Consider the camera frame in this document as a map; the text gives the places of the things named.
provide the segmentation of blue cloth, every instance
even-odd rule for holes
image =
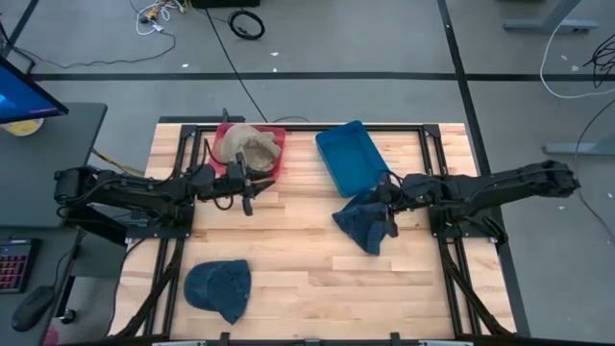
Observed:
[[[363,205],[372,192],[353,198],[342,211],[334,213],[337,226],[368,254],[379,255],[381,242],[386,235],[386,204],[371,203]]]
[[[185,277],[185,300],[197,309],[218,311],[234,324],[250,298],[252,277],[245,259],[201,263]]]

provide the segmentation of red basket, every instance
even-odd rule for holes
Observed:
[[[215,139],[213,140],[213,147],[211,151],[213,151],[214,155],[218,152],[218,145],[220,145],[220,141],[224,138],[224,135],[229,131],[229,129],[234,124],[230,123],[222,123],[218,125],[217,130],[215,131]],[[253,126],[253,128],[261,131],[273,133],[276,137],[276,144],[282,149],[282,152],[278,156],[278,160],[276,161],[276,165],[273,167],[273,179],[278,179],[280,176],[280,169],[282,168],[282,155],[284,153],[284,142],[286,141],[286,130],[282,128],[274,128],[274,127],[266,127],[266,126]],[[215,173],[220,175],[226,172],[226,167],[222,164],[216,163],[214,160],[209,158],[208,163],[215,169]]]

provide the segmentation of monitor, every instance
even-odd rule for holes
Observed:
[[[58,100],[0,57],[0,124],[66,113]]]

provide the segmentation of blue tray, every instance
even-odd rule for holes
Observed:
[[[382,171],[388,171],[372,138],[358,120],[316,135],[316,146],[344,198],[375,187]]]

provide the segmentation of wooden table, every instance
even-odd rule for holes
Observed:
[[[170,174],[181,126],[156,128],[148,176],[163,179]],[[440,124],[440,130],[450,174],[476,175],[464,125]],[[184,249],[172,339],[217,339],[222,332],[230,332],[231,339],[388,339],[392,332],[402,339],[453,337],[427,212],[399,214],[400,236],[386,237],[379,257],[367,256],[332,220],[332,213],[348,200],[339,197],[315,135],[287,134],[282,174],[256,199],[254,216],[245,216],[240,203],[229,211],[213,203],[197,204],[192,237]],[[424,172],[417,135],[370,135],[390,169],[402,176]],[[127,258],[112,334],[126,325],[149,293],[158,244],[147,240]],[[467,238],[464,244],[475,291],[514,331],[494,245],[485,238]],[[250,264],[252,293],[245,314],[232,326],[217,312],[192,308],[185,301],[183,283],[196,264],[236,259]],[[159,327],[165,297],[163,293],[157,311]],[[458,290],[457,298],[469,333],[465,300]]]

